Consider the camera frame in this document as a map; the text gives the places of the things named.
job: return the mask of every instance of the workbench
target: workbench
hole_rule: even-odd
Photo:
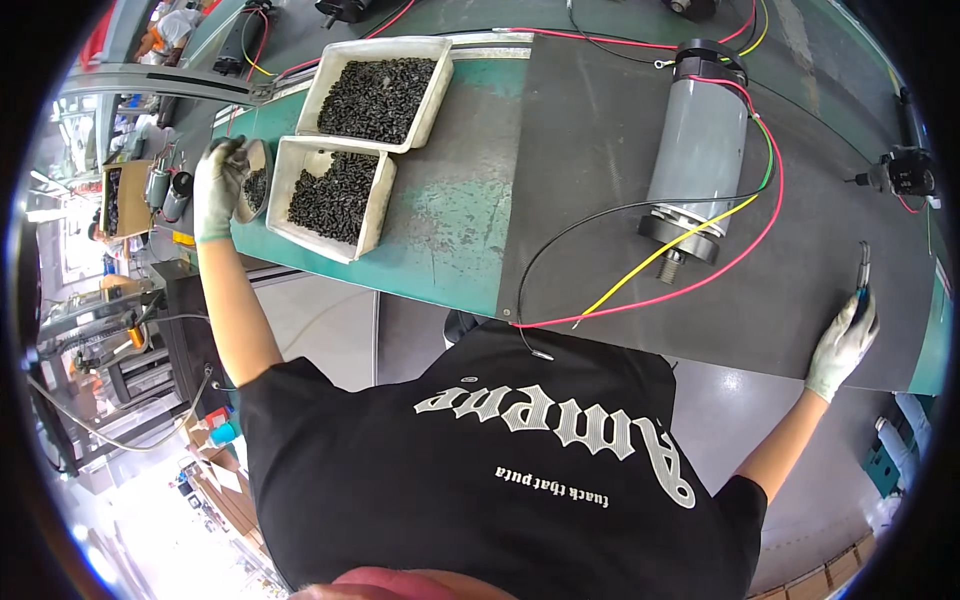
[[[496,7],[479,6],[484,4],[456,3],[454,6],[439,0],[423,2],[404,15],[389,33],[423,35],[504,25],[503,17],[498,16],[504,12],[497,12]],[[494,4],[503,8],[500,3]],[[663,12],[659,3],[647,4],[581,0],[577,7],[583,15],[579,17],[580,24],[588,31],[645,39],[684,39],[695,34],[720,37],[721,32],[734,31],[744,16],[743,13],[718,14],[713,22],[697,26]],[[879,156],[899,141],[893,102],[895,76],[869,39],[856,30],[855,24],[844,19],[835,8],[821,4],[801,0],[777,2],[776,6],[768,4],[771,32],[760,49],[747,57],[753,81],[805,110],[811,123],[819,119],[824,127],[845,140],[843,144],[849,144],[865,158]],[[388,3],[381,11],[385,14],[392,7],[393,4]],[[649,18],[637,19],[637,11]],[[306,36],[310,32],[307,41],[296,46],[295,51],[288,45],[275,54],[270,52],[272,43],[268,41],[261,62],[265,68],[277,72],[291,63],[316,57],[326,43],[342,38],[347,30],[336,31],[328,39],[323,35],[313,36],[316,30],[310,27],[312,21],[307,14],[302,17],[282,16],[276,29],[288,28],[290,37]],[[817,28],[808,26],[805,30],[804,18],[816,22]],[[372,15],[369,22],[375,23],[377,19]],[[549,2],[522,4],[518,11],[513,11],[510,24],[569,28],[562,7]],[[364,24],[351,26],[348,34],[360,36],[365,33],[363,27]],[[800,33],[805,36],[803,40],[799,38]],[[274,36],[280,37],[280,34],[274,33]],[[834,61],[840,52],[844,53],[846,62],[842,74]],[[423,149],[395,156],[397,179],[380,247],[361,260],[342,265],[322,258],[267,231],[263,217],[245,226],[234,226],[237,249],[257,258],[380,291],[508,318],[497,308],[497,295],[501,293],[503,256],[508,244],[527,68],[528,61],[523,58],[464,57],[455,61],[454,80],[429,143]],[[276,149],[282,135],[293,134],[304,95],[305,92],[290,94],[236,116],[229,125],[230,135],[261,137]],[[221,123],[213,135],[223,135],[226,130],[227,124]],[[548,178],[550,174],[544,173],[544,176]],[[930,230],[929,243],[937,251],[943,244],[935,222]],[[915,344],[917,347],[908,350],[906,353],[910,355],[902,356],[902,364],[898,364],[901,370],[906,364],[908,374],[912,370],[910,365],[916,364],[917,369],[912,370],[912,378],[900,377],[898,381],[902,380],[902,385],[897,385],[928,394],[938,393],[943,384],[948,347],[945,332],[951,312],[949,293],[935,277],[932,264],[926,261],[918,265],[924,270],[924,277],[928,277],[931,298],[924,300],[923,306],[913,302],[908,307],[924,317],[921,321],[926,323],[926,333],[920,338],[922,347]],[[616,281],[622,272],[619,267],[599,266],[594,275]],[[802,301],[802,297],[798,295],[797,301]],[[886,310],[900,308],[903,307],[886,307]],[[819,328],[826,323],[806,325]],[[915,330],[922,329],[923,324],[918,322]],[[771,339],[768,344],[774,347],[792,341],[792,338]],[[699,345],[696,351],[692,351],[694,345]],[[692,339],[673,346],[669,353],[730,364],[730,349],[721,346],[704,348],[700,340]],[[736,366],[782,374],[762,366]],[[796,370],[797,366],[792,366],[791,376],[797,376],[793,374]],[[877,387],[869,381],[857,385]]]

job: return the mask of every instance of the gray work glove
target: gray work glove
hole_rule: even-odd
[[[193,177],[193,237],[198,244],[230,237],[230,217],[250,173],[243,135],[218,137],[204,151]]]
[[[804,387],[827,402],[833,400],[837,389],[860,364],[880,331],[876,302],[869,288],[867,295],[867,310],[863,317],[851,325],[857,305],[857,296],[853,294],[813,350]]]

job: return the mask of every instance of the jeans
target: jeans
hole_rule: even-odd
[[[920,450],[921,458],[923,458],[930,445],[930,423],[926,420],[924,408],[917,397],[912,394],[896,392],[894,398],[897,400],[897,405],[906,417],[907,422],[910,423],[910,428],[913,429],[913,437],[917,441],[917,448]],[[880,442],[886,448],[887,453],[890,454],[894,465],[897,466],[900,477],[903,478],[903,485],[909,490],[917,476],[919,466],[917,458],[907,449],[906,444],[903,443],[903,439],[897,432],[897,428],[889,421],[884,422],[876,434],[880,437]]]

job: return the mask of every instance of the small metal bowl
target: small metal bowl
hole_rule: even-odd
[[[240,187],[240,202],[233,209],[233,220],[241,225],[249,223],[267,209],[267,202],[270,200],[270,184],[274,178],[274,155],[270,152],[270,146],[267,145],[267,142],[262,139],[252,139],[247,142],[245,148],[247,150],[247,160],[250,161],[250,172],[260,169],[267,170],[267,189],[264,191],[263,202],[254,212],[250,209],[250,204],[247,203],[247,194],[244,193],[243,186]]]

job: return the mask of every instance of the white plastic tray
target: white plastic tray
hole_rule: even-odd
[[[453,60],[450,58],[452,43],[447,37],[402,36],[356,39],[327,45],[324,48],[320,67],[303,101],[303,109],[300,111],[300,119],[295,129],[297,135],[315,135],[323,141],[351,144],[357,148],[370,150],[384,150],[394,154],[405,153],[411,148],[422,148],[430,136],[433,122],[437,118],[437,111],[440,110],[440,103],[453,77]],[[431,59],[437,62],[403,143],[387,144],[358,137],[320,133],[317,129],[317,117],[324,106],[324,100],[330,94],[330,88],[340,79],[340,74],[347,63],[351,60],[390,59]]]
[[[324,150],[324,153],[319,154],[319,150]],[[293,200],[300,171],[306,169],[311,175],[320,177],[330,168],[333,162],[330,153],[335,151],[379,156],[356,246],[323,237],[288,220],[290,202]],[[321,256],[347,264],[376,248],[380,241],[380,231],[383,229],[383,218],[387,214],[387,202],[390,200],[395,175],[396,165],[385,151],[324,141],[312,136],[285,135],[280,138],[276,148],[274,178],[271,181],[267,205],[267,229]]]

